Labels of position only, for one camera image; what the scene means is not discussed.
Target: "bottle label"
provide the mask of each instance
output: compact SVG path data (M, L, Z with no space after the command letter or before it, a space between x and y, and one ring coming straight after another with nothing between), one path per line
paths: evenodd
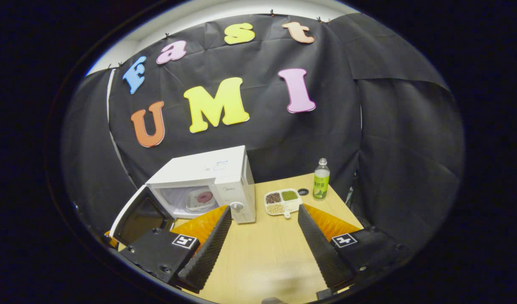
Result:
M318 177L314 176L314 189L313 189L313 197L320 200L326 197L326 192L328 191L328 183L330 182L330 176L326 177Z

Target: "green beans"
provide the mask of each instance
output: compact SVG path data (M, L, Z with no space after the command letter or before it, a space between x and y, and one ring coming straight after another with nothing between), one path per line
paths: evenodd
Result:
M298 195L293 191L281 192L281 195L283 195L283 200L285 201L294 200L295 198L298 198Z

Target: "pink letter i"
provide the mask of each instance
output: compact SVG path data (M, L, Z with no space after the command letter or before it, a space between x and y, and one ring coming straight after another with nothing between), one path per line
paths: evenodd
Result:
M307 71L304 69L285 69L277 73L287 83L290 97L287 110L291 113L312 111L317 107L307 94L307 88L305 88L305 82L303 81L305 74L307 74Z

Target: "microwave knob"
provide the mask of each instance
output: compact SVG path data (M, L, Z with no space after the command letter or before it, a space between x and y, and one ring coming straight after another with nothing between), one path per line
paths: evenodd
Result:
M240 212L243 209L243 204L239 202L233 202L230 204L230 207L234 209L236 212Z

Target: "orange soft pad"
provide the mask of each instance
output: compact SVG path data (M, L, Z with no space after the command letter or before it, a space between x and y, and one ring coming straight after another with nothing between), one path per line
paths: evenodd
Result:
M195 217L189 222L172 229L170 232L196 237L200 241L200 246L196 249L196 252L198 252L204 242L208 240L210 233L214 230L221 215L223 215L224 209L226 209L226 205Z
M322 234L328 239L328 242L331 241L331 238L334 236L342 235L345 233L352 233L360 230L360 228L355 227L343 220L338 219L337 217L328 214L324 211L313 208L307 204L303 204L307 212L309 212L310 216L313 218L314 222L317 224Z
M112 245L112 247L117 248L116 246L118 245L118 241L116 241L116 239L114 239L110 235L108 235L108 237L110 237L110 244Z

